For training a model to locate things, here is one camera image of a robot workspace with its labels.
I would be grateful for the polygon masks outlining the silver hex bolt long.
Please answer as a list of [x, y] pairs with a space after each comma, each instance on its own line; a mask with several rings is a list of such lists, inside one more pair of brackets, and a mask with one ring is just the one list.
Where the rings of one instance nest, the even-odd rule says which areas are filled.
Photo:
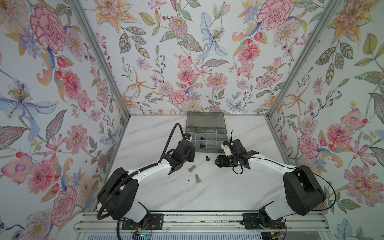
[[197, 174], [195, 175], [195, 178], [196, 178], [196, 183], [200, 183], [201, 182], [201, 180], [200, 180], [200, 178], [199, 178], [199, 176]]

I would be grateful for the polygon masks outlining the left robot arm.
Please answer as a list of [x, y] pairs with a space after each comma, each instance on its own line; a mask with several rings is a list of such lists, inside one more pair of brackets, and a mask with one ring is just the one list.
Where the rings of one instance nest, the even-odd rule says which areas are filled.
[[189, 140], [181, 140], [176, 149], [163, 155], [158, 162], [136, 170], [116, 169], [98, 193], [101, 207], [97, 220], [111, 217], [115, 221], [125, 219], [145, 225], [151, 214], [143, 204], [135, 200], [139, 187], [180, 170], [186, 162], [192, 163], [195, 151]]

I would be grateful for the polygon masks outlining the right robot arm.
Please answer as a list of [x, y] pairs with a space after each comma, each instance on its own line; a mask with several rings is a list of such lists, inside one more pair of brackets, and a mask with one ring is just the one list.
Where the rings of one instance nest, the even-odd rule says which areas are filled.
[[285, 196], [259, 210], [259, 222], [269, 222], [298, 214], [305, 216], [326, 200], [315, 174], [305, 165], [291, 166], [270, 160], [257, 151], [247, 151], [240, 140], [221, 144], [224, 152], [215, 160], [220, 168], [254, 170], [267, 175], [284, 186]]

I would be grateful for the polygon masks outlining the grey plastic organizer box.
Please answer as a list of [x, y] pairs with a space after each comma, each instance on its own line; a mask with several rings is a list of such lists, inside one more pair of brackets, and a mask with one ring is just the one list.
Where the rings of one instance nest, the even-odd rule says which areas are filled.
[[223, 113], [188, 112], [186, 133], [197, 153], [222, 153], [222, 143], [228, 140]]

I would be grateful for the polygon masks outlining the right aluminium corner post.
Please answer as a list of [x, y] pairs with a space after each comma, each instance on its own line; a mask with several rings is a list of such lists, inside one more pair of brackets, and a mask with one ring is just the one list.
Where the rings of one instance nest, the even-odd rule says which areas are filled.
[[290, 89], [291, 85], [295, 81], [301, 68], [305, 65], [306, 60], [310, 56], [312, 50], [315, 48], [318, 40], [321, 37], [321, 34], [326, 29], [326, 25], [331, 20], [331, 17], [333, 16], [335, 9], [338, 7], [338, 5], [339, 4], [337, 3], [336, 0], [328, 1], [327, 5], [323, 10], [322, 15], [320, 16], [318, 23], [315, 25], [312, 36], [309, 38], [309, 40], [305, 44], [305, 47], [303, 48], [303, 51], [300, 53], [297, 59], [297, 62], [294, 64], [292, 71], [289, 73], [287, 80], [285, 81], [272, 107], [270, 108], [268, 114], [266, 115], [268, 120], [271, 120], [272, 117], [278, 112], [278, 108], [283, 102], [288, 90]]

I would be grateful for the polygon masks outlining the aluminium corner post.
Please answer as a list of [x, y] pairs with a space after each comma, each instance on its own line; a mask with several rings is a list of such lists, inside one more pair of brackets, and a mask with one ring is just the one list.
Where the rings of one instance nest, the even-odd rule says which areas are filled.
[[71, 5], [73, 12], [75, 13], [77, 20], [79, 21], [81, 27], [85, 31], [85, 35], [90, 43], [91, 49], [95, 53], [95, 58], [100, 64], [100, 68], [102, 69], [103, 73], [106, 76], [107, 82], [110, 84], [110, 87], [112, 89], [113, 94], [116, 97], [116, 100], [118, 102], [118, 105], [120, 107], [120, 110], [122, 114], [129, 120], [131, 115], [129, 113], [129, 110], [125, 104], [125, 101], [123, 99], [123, 96], [121, 92], [119, 91], [118, 85], [114, 79], [112, 70], [110, 66], [108, 65], [108, 61], [105, 59], [102, 48], [99, 45], [99, 42], [97, 40], [97, 37], [92, 29], [92, 26], [86, 16], [85, 10], [83, 9], [82, 4], [80, 1], [77, 0], [69, 0], [69, 4]]
[[335, 9], [338, 7], [338, 5], [339, 4], [337, 3], [336, 0], [328, 1], [327, 5], [323, 10], [322, 15], [320, 16], [318, 23], [315, 25], [312, 36], [309, 38], [309, 40], [305, 44], [305, 47], [303, 48], [303, 51], [300, 53], [297, 59], [297, 62], [294, 64], [292, 71], [289, 73], [287, 80], [285, 81], [272, 107], [270, 108], [268, 114], [266, 115], [268, 120], [271, 120], [272, 117], [278, 112], [278, 108], [283, 102], [288, 90], [290, 89], [291, 85], [295, 81], [301, 68], [305, 65], [306, 60], [310, 56], [312, 50], [315, 48], [318, 40], [321, 37], [321, 34], [326, 29], [326, 25], [331, 20], [331, 17], [333, 16]]

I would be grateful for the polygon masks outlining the aluminium mounting rail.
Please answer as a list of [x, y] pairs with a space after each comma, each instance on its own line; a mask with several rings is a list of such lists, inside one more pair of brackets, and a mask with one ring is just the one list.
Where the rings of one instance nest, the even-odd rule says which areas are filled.
[[152, 225], [146, 228], [147, 232], [160, 233], [175, 232], [328, 232], [329, 225], [322, 214], [309, 213], [306, 216], [291, 215], [273, 223], [269, 229], [252, 225], [246, 227], [243, 215], [246, 212], [169, 212], [154, 211], [154, 214], [162, 214], [163, 218], [151, 221]]

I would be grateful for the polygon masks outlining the left aluminium corner post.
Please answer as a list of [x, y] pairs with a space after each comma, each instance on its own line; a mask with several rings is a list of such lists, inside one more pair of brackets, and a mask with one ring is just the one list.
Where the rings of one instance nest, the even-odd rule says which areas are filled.
[[73, 12], [75, 13], [77, 20], [79, 21], [81, 27], [85, 31], [85, 35], [90, 43], [91, 49], [95, 53], [95, 58], [100, 64], [100, 68], [102, 69], [103, 73], [106, 76], [107, 82], [110, 84], [110, 87], [112, 89], [113, 94], [116, 97], [116, 100], [118, 102], [118, 105], [120, 107], [120, 110], [122, 114], [129, 120], [131, 115], [129, 113], [129, 110], [125, 104], [125, 101], [123, 99], [123, 96], [121, 92], [119, 91], [118, 85], [114, 79], [112, 70], [110, 66], [108, 65], [108, 61], [105, 59], [102, 48], [99, 45], [99, 42], [97, 40], [97, 37], [92, 29], [92, 26], [86, 16], [85, 10], [83, 9], [82, 4], [80, 1], [77, 0], [69, 0], [69, 4], [71, 5]]

